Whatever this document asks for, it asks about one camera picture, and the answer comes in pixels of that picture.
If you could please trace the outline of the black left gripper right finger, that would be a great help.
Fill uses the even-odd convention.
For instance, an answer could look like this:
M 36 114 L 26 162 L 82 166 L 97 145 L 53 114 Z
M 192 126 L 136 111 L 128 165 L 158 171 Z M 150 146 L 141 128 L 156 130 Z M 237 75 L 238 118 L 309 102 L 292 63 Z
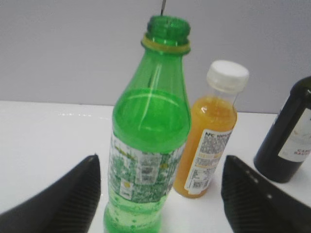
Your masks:
M 309 233 L 311 208 L 234 155 L 225 159 L 221 196 L 235 233 Z

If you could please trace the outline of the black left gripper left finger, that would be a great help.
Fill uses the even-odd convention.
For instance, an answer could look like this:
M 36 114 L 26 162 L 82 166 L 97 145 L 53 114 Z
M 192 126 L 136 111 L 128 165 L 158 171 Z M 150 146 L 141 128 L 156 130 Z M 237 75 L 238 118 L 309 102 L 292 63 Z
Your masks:
M 83 159 L 42 192 L 0 215 L 2 233 L 86 233 L 101 196 L 98 155 Z

